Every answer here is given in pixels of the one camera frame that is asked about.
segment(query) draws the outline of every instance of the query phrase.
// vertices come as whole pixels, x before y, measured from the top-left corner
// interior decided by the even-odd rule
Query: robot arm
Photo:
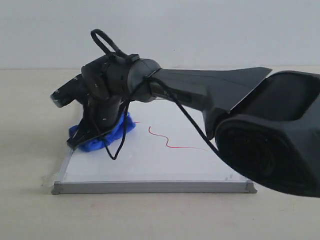
[[[175,102],[238,173],[282,193],[320,197],[320,75],[270,75],[272,70],[265,67],[162,69],[154,60],[126,55],[98,29],[91,36],[105,55],[51,95],[58,107],[72,100],[83,105],[79,130],[67,141],[72,149],[108,134],[131,101],[149,103],[161,97]],[[183,106],[202,112],[205,134]],[[210,142],[213,138],[218,149]]]

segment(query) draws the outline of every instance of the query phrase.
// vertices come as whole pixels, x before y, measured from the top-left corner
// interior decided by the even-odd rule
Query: blue cloth
[[[122,114],[119,123],[117,126],[104,138],[106,139],[106,144],[109,146],[115,140],[121,139],[124,134],[124,114]],[[128,112],[126,117],[126,133],[131,132],[136,127],[136,124],[133,122],[130,114]],[[69,137],[72,138],[78,130],[78,125],[72,126],[69,128]],[[85,142],[79,146],[80,150],[83,152],[92,152],[99,149],[103,149],[105,147],[104,141],[99,140],[97,138],[92,139],[88,142]]]

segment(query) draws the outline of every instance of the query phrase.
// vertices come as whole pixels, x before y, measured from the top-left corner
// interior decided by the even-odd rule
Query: beige table
[[[49,95],[77,73],[0,70],[1,240],[319,239],[320,199],[261,186],[257,194],[51,195],[79,112]]]

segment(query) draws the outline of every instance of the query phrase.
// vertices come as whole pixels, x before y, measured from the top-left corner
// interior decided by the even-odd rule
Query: red line
[[[168,145],[168,143],[169,143],[169,138],[168,138],[167,136],[159,135],[159,134],[155,134],[155,133],[151,132],[151,126],[149,126],[148,131],[149,131],[149,133],[152,134],[152,135],[165,138],[165,139],[166,139],[165,145],[166,145],[168,148],[171,148],[171,149],[200,149],[200,150],[206,151],[205,149],[198,148],[198,147],[190,147],[190,146],[170,146],[170,145]]]

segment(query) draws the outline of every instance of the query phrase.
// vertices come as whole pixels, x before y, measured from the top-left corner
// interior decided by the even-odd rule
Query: white board surface
[[[186,108],[204,131],[201,112]],[[129,112],[136,127],[127,134],[117,160],[105,149],[71,156],[62,182],[227,181],[247,179],[220,160],[192,124],[169,101],[132,102]],[[109,146],[114,154],[120,139]]]

